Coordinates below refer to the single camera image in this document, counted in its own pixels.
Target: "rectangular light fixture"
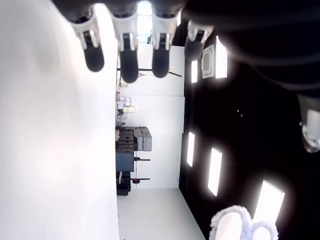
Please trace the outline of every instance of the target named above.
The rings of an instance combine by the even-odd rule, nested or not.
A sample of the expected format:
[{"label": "rectangular light fixture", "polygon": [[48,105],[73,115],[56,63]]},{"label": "rectangular light fixture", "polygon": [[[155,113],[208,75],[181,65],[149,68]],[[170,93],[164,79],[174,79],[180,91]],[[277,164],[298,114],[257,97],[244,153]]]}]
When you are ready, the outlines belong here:
[{"label": "rectangular light fixture", "polygon": [[226,78],[228,70],[228,53],[218,36],[216,36],[215,62],[215,78]]},{"label": "rectangular light fixture", "polygon": [[262,220],[275,224],[284,197],[285,193],[283,191],[268,181],[263,180],[253,221],[258,222]]},{"label": "rectangular light fixture", "polygon": [[192,132],[189,132],[186,162],[190,165],[190,167],[192,167],[194,162],[194,149],[195,149],[195,135]]},{"label": "rectangular light fixture", "polygon": [[198,61],[191,62],[191,83],[198,82]]},{"label": "rectangular light fixture", "polygon": [[222,153],[212,148],[210,158],[209,182],[208,188],[215,195],[218,195],[220,171],[221,171]]},{"label": "rectangular light fixture", "polygon": [[179,27],[181,24],[181,11],[178,13],[178,16],[176,18],[176,26]]}]

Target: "black ceiling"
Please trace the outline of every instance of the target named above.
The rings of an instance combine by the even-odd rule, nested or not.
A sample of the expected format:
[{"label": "black ceiling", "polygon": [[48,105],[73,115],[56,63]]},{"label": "black ceiling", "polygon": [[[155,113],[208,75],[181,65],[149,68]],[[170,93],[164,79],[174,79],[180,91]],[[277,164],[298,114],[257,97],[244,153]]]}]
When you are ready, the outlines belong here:
[{"label": "black ceiling", "polygon": [[[276,222],[279,238],[317,236],[312,223],[319,222],[320,152],[310,154],[303,147],[296,95],[231,59],[227,79],[202,79],[199,61],[198,82],[191,84],[190,70],[186,62],[179,187],[203,235],[208,238],[211,218],[223,208],[242,205],[253,217],[267,180],[285,192]],[[189,131],[195,133],[192,168]],[[223,154],[218,197],[207,188],[212,147]]]}]

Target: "storage box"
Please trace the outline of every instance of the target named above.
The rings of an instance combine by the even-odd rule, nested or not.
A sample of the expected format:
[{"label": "storage box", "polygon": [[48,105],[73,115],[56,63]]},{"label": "storage box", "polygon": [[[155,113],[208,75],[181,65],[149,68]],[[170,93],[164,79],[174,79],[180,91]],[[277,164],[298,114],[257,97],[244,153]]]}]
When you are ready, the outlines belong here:
[{"label": "storage box", "polygon": [[128,107],[128,113],[135,113],[136,112],[136,107],[135,106],[129,106]]},{"label": "storage box", "polygon": [[138,142],[138,151],[142,151],[144,149],[144,136],[139,128],[133,130],[133,135],[137,138]]},{"label": "storage box", "polygon": [[142,127],[141,132],[143,133],[150,133],[149,129],[147,127]]},{"label": "storage box", "polygon": [[143,132],[143,151],[152,151],[152,136],[150,132]]},{"label": "storage box", "polygon": [[131,106],[131,97],[126,97],[125,98],[125,105],[126,106]]}]

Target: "white wall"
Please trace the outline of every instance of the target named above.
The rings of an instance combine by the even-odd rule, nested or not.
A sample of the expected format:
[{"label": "white wall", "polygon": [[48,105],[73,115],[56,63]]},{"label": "white wall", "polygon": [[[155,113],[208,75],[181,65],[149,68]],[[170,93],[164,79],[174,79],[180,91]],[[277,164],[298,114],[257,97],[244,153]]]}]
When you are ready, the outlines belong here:
[{"label": "white wall", "polygon": [[99,16],[108,57],[92,73],[51,1],[0,6],[0,239],[119,239],[117,43],[107,10]]},{"label": "white wall", "polygon": [[121,240],[204,240],[178,188],[133,189],[118,196]]},{"label": "white wall", "polygon": [[[140,68],[152,68],[153,46],[140,44],[138,64]],[[126,114],[126,126],[146,126],[152,135],[152,151],[138,151],[137,157],[151,159],[137,163],[137,172],[131,177],[150,178],[133,187],[137,188],[177,188],[179,186],[182,133],[184,131],[184,47],[172,46],[170,69],[182,77],[168,74],[164,78],[139,77],[128,87],[120,88],[120,95],[131,97],[135,113]]]},{"label": "white wall", "polygon": [[[152,71],[140,71],[146,76],[138,77],[128,87],[122,87],[121,93],[134,95],[151,96],[184,96],[185,82],[185,48],[182,46],[172,46],[170,49],[169,70],[182,77],[167,74],[163,78],[157,78]],[[150,44],[139,44],[138,46],[138,66],[141,69],[152,69],[153,46]]]}]

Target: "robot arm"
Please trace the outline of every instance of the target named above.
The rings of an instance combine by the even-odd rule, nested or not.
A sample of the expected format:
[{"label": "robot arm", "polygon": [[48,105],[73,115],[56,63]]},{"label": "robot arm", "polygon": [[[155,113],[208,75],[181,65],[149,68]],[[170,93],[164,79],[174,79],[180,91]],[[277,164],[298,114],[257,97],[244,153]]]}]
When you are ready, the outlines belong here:
[{"label": "robot arm", "polygon": [[[62,15],[70,22],[80,39],[88,68],[93,72],[100,71],[104,66],[104,56],[100,44],[99,26],[93,5],[97,0],[52,0]],[[133,83],[138,77],[138,32],[137,32],[137,6],[138,0],[100,0],[107,6],[111,13],[115,36],[118,41],[120,54],[121,75],[128,83]],[[246,1],[219,1],[214,8],[206,7],[205,0],[151,0],[152,5],[152,40],[153,57],[152,71],[158,78],[163,78],[169,71],[169,52],[177,26],[177,15],[184,8],[190,18],[188,35],[185,42],[185,58],[188,61],[198,60],[207,38],[215,30],[224,39],[231,39],[237,46],[228,46],[234,58],[243,61],[257,71],[260,67],[273,68],[281,66],[302,66],[302,71],[308,72],[310,65],[320,63],[320,55],[300,54],[286,55],[289,50],[286,46],[279,45],[276,36],[286,26],[291,27],[288,34],[291,37],[290,46],[298,49],[303,45],[302,40],[307,37],[315,39],[315,49],[319,46],[317,34],[312,27],[305,27],[306,33],[295,35],[296,28],[302,23],[308,24],[320,20],[318,5],[310,5],[308,1],[286,5],[283,2],[266,1],[257,4],[246,4]],[[268,28],[270,43],[279,47],[277,56],[269,56],[269,52],[250,52],[250,45],[261,45],[264,39],[259,39],[255,31]],[[254,44],[245,45],[235,35],[244,33],[252,37]],[[319,80],[315,78],[311,83],[304,79],[298,81],[281,81],[268,77],[268,73],[260,72],[267,79],[295,92],[299,98],[301,117],[303,120],[302,141],[305,149],[314,153],[320,150],[320,99]]]}]

